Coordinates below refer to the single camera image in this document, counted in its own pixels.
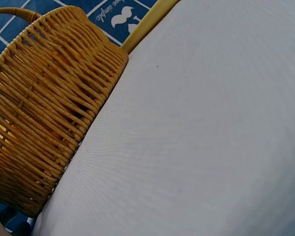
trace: fabric surface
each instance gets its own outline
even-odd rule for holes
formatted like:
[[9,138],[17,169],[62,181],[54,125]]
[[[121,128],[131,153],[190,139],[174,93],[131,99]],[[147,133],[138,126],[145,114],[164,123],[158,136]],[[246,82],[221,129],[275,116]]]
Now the fabric surface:
[[33,235],[294,236],[295,0],[182,0]]

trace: blue tablecloth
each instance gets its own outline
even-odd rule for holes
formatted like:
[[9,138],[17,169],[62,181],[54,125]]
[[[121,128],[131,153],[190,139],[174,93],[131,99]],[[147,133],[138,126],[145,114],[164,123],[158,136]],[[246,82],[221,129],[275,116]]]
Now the blue tablecloth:
[[[109,39],[121,45],[157,0],[0,0],[0,7],[13,6],[45,14],[62,5],[82,8],[89,19],[101,27]],[[26,26],[27,22],[0,14],[0,53]],[[14,230],[27,217],[18,214],[8,229]]]

